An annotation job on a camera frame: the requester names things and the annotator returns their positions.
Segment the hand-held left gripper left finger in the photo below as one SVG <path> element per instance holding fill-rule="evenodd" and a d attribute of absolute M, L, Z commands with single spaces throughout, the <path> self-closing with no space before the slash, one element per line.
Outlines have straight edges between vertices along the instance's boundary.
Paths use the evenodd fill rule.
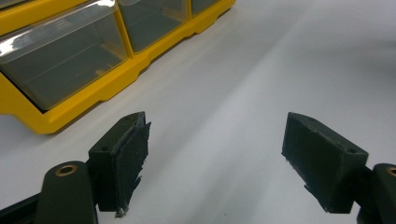
<path fill-rule="evenodd" d="M 128 213 L 149 154 L 150 125 L 144 111 L 124 116 L 89 150 L 93 198 L 101 212 Z"/>

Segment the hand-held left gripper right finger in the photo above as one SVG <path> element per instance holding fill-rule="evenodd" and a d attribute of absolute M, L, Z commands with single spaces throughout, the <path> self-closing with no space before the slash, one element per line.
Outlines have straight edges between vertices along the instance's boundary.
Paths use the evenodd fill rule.
<path fill-rule="evenodd" d="M 365 150 L 320 121 L 290 112 L 281 154 L 325 211 L 351 211 L 354 177 L 368 160 Z"/>

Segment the yellow and black drawer organizer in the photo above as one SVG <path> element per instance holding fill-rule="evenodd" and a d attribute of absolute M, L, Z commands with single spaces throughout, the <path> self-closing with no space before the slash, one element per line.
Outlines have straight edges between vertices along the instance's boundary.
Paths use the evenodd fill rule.
<path fill-rule="evenodd" d="M 234 2 L 235 0 L 219 0 L 199 15 L 189 17 L 185 23 L 146 49 L 138 53 L 129 51 L 126 60 L 120 65 L 45 113 L 39 112 L 28 101 L 22 101 L 20 106 L 0 115 L 18 119 L 35 133 L 55 133 L 93 105 L 110 99 L 133 83 L 141 71 L 176 43 L 200 34 L 231 8 Z"/>

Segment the set of clear organizer drawers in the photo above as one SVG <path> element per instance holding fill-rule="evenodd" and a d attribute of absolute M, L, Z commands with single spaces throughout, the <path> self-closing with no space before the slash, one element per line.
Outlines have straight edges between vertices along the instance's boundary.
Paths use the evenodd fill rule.
<path fill-rule="evenodd" d="M 0 113 L 45 113 L 219 0 L 0 0 Z"/>

